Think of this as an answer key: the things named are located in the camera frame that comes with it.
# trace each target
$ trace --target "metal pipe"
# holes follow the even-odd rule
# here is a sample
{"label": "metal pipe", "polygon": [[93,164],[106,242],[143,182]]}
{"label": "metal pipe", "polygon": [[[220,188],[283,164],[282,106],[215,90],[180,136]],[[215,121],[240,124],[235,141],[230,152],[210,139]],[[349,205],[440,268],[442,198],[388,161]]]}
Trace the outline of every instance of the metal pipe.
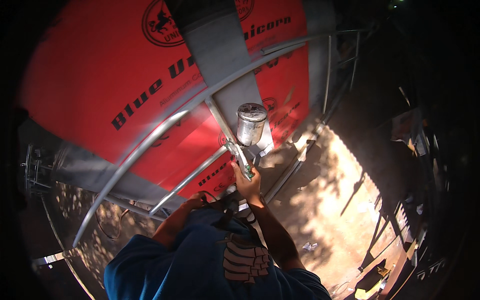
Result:
{"label": "metal pipe", "polygon": [[93,202],[92,206],[88,210],[87,214],[85,215],[80,228],[78,229],[77,235],[75,236],[75,240],[73,241],[73,247],[76,247],[78,241],[82,237],[88,222],[93,217],[95,211],[98,209],[100,204],[102,203],[105,196],[112,190],[112,188],[117,184],[120,178],[128,171],[128,169],[137,161],[137,159],[142,156],[142,154],[162,135],[164,134],[173,124],[177,123],[183,116],[185,116],[190,110],[194,109],[197,105],[199,105],[206,97],[211,96],[212,94],[218,92],[228,84],[232,83],[233,81],[237,80],[238,78],[242,77],[243,75],[247,74],[248,72],[253,71],[254,69],[260,67],[261,65],[279,57],[286,53],[289,53],[295,49],[303,47],[305,44],[297,44],[282,50],[276,51],[275,53],[265,55],[264,57],[248,64],[247,66],[241,68],[240,70],[236,71],[235,73],[227,76],[222,81],[214,84],[213,86],[203,90],[197,96],[193,97],[190,101],[185,103],[182,107],[177,110],[171,117],[163,121],[155,130],[152,131],[136,148],[132,151],[132,153],[127,157],[127,159],[123,162],[123,164],[115,171],[113,176],[107,182],[105,187],[100,191],[98,196],[96,197],[95,201]]}
{"label": "metal pipe", "polygon": [[323,33],[319,33],[311,36],[300,36],[285,42],[280,42],[271,46],[264,47],[260,49],[260,54],[267,55],[275,51],[279,51],[283,48],[290,47],[299,43],[305,43],[321,37],[348,34],[348,33],[361,32],[361,31],[369,31],[369,30],[368,29],[340,30],[340,31],[323,32]]}
{"label": "metal pipe", "polygon": [[162,218],[162,217],[157,216],[157,215],[149,216],[148,215],[148,210],[144,210],[143,208],[140,208],[138,206],[135,206],[133,204],[125,202],[122,199],[119,199],[119,198],[114,197],[112,195],[107,195],[105,197],[105,199],[109,202],[112,202],[113,204],[116,204],[116,205],[120,206],[120,207],[129,209],[129,210],[133,211],[134,213],[138,213],[138,214],[143,215],[143,216],[148,216],[148,217],[150,217],[152,219],[155,219],[155,220],[165,221],[165,218]]}
{"label": "metal pipe", "polygon": [[29,176],[29,171],[30,171],[30,152],[32,152],[32,145],[28,144],[27,147],[27,157],[25,159],[25,192],[29,194],[29,185],[30,185],[30,176]]}
{"label": "metal pipe", "polygon": [[213,117],[215,118],[215,121],[220,125],[220,129],[223,131],[223,134],[228,140],[231,140],[232,143],[235,143],[236,139],[235,136],[232,133],[232,130],[228,126],[227,122],[223,118],[222,113],[218,109],[215,101],[213,100],[212,96],[208,96],[205,98],[205,103],[208,106],[208,109],[212,113]]}
{"label": "metal pipe", "polygon": [[335,69],[340,68],[340,67],[343,66],[344,64],[349,63],[349,62],[351,62],[352,60],[355,60],[355,59],[356,59],[356,57],[352,57],[351,59],[348,59],[348,60],[344,60],[344,61],[339,62],[335,67],[333,67],[333,68],[330,70],[330,72],[332,72],[332,71],[335,70]]}
{"label": "metal pipe", "polygon": [[355,49],[355,63],[353,64],[353,73],[352,73],[352,81],[350,83],[350,91],[352,90],[352,87],[353,87],[353,77],[355,76],[355,70],[357,69],[357,61],[358,61],[358,57],[359,57],[359,47],[360,46],[360,31],[357,32],[357,46],[356,46],[356,49]]}
{"label": "metal pipe", "polygon": [[327,61],[327,84],[325,86],[325,99],[324,99],[324,108],[322,114],[325,114],[327,109],[327,98],[328,98],[328,88],[330,86],[330,73],[332,65],[332,36],[328,36],[328,61]]}
{"label": "metal pipe", "polygon": [[40,182],[37,182],[37,181],[35,181],[35,180],[31,180],[31,179],[30,179],[30,182],[33,182],[33,184],[38,184],[38,185],[41,185],[41,186],[44,186],[44,187],[46,187],[46,188],[51,189],[51,186],[45,185],[45,184],[40,183]]}
{"label": "metal pipe", "polygon": [[152,208],[148,213],[149,216],[152,216],[154,213],[159,210],[162,205],[167,203],[168,200],[172,199],[181,189],[183,189],[190,181],[195,179],[198,174],[202,173],[209,165],[211,165],[214,161],[216,161],[220,156],[222,156],[227,151],[225,146],[221,146],[212,156],[207,158],[201,165],[199,165],[192,173],[190,173],[185,179],[183,179],[176,187],[174,187],[171,191],[168,192],[162,199]]}

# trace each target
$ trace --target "ce mark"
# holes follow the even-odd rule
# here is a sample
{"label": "ce mark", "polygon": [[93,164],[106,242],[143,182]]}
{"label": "ce mark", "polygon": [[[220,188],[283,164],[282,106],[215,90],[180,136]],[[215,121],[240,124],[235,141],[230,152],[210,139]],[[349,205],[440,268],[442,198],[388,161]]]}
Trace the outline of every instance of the ce mark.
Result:
{"label": "ce mark", "polygon": [[219,192],[220,189],[222,189],[222,188],[224,188],[224,187],[225,187],[225,185],[223,185],[223,183],[219,183],[216,187],[213,188],[213,190],[214,190],[215,192]]}

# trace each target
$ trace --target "yellow object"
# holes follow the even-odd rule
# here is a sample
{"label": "yellow object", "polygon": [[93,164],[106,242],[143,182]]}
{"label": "yellow object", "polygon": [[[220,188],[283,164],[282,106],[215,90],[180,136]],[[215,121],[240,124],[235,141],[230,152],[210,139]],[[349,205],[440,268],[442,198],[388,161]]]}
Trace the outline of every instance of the yellow object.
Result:
{"label": "yellow object", "polygon": [[368,300],[370,299],[371,296],[373,296],[376,292],[380,290],[380,284],[382,283],[382,279],[380,279],[376,285],[373,286],[368,292],[365,291],[364,289],[358,288],[355,291],[355,298],[359,300]]}

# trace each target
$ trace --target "person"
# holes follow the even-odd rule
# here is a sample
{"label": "person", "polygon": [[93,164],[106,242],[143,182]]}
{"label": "person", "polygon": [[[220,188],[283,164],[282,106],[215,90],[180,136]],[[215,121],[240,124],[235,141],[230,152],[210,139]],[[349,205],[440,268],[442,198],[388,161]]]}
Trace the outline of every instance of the person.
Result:
{"label": "person", "polygon": [[258,171],[252,167],[249,181],[235,162],[232,167],[268,248],[247,222],[204,204],[199,192],[152,238],[133,236],[107,265],[104,283],[111,300],[331,299],[260,195]]}

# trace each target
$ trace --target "spray gun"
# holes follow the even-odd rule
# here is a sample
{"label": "spray gun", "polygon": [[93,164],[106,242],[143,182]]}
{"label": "spray gun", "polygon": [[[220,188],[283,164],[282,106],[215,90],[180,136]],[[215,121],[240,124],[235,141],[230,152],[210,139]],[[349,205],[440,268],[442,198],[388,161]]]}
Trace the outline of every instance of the spray gun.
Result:
{"label": "spray gun", "polygon": [[243,154],[240,146],[229,140],[227,143],[225,143],[225,147],[228,149],[228,151],[230,151],[230,153],[232,153],[232,155],[235,156],[243,176],[251,181],[255,174],[252,173],[251,167],[248,164],[247,158],[245,157],[245,154]]}
{"label": "spray gun", "polygon": [[[239,106],[238,111],[238,140],[245,146],[251,146],[258,143],[262,137],[265,120],[267,118],[266,109],[257,103],[245,103]],[[243,176],[252,180],[255,175],[248,164],[245,154],[240,146],[233,141],[228,140],[225,147],[235,156],[240,166]]]}

